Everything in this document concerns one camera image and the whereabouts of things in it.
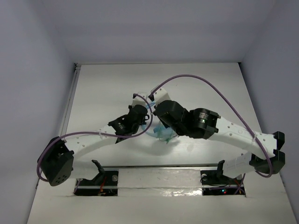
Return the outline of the light blue headphones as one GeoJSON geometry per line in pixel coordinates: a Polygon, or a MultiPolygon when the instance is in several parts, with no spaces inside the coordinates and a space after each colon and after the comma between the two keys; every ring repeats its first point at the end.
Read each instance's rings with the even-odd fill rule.
{"type": "Polygon", "coordinates": [[[156,138],[162,142],[166,142],[167,144],[177,137],[177,134],[170,128],[166,127],[157,117],[153,116],[153,121],[150,124],[150,119],[146,121],[145,125],[141,126],[142,131],[147,130],[145,134],[150,137],[156,138]]]}

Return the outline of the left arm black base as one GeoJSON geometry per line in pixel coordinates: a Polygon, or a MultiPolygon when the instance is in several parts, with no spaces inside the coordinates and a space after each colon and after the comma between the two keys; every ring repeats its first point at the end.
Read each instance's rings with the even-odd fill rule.
{"type": "Polygon", "coordinates": [[[97,174],[92,179],[79,178],[73,194],[75,196],[118,196],[118,170],[106,171],[97,160],[92,160],[97,174]]]}

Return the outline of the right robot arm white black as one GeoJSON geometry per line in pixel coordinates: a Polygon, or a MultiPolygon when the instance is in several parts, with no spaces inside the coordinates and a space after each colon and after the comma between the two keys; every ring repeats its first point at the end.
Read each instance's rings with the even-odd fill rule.
{"type": "Polygon", "coordinates": [[[285,154],[280,150],[285,142],[282,132],[249,132],[216,112],[204,108],[188,111],[172,100],[156,105],[154,115],[179,136],[223,142],[246,151],[218,163],[215,176],[220,183],[253,171],[277,174],[285,165],[285,154]]]}

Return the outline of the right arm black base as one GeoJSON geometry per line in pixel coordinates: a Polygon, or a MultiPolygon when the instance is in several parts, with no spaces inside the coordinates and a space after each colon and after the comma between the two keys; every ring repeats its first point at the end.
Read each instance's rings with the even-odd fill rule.
{"type": "Polygon", "coordinates": [[[242,183],[243,176],[230,178],[223,175],[224,160],[220,161],[215,170],[202,170],[200,172],[200,182],[203,186],[203,196],[226,196],[226,195],[241,195],[246,196],[245,188],[242,183]]]}

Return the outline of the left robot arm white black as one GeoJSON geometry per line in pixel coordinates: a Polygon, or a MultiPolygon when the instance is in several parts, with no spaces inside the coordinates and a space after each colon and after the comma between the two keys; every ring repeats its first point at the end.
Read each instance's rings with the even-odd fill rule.
{"type": "Polygon", "coordinates": [[[51,139],[37,160],[39,178],[52,187],[64,183],[71,177],[79,158],[101,147],[139,136],[139,127],[149,118],[145,106],[130,106],[128,114],[110,121],[96,132],[75,132],[51,139]]]}

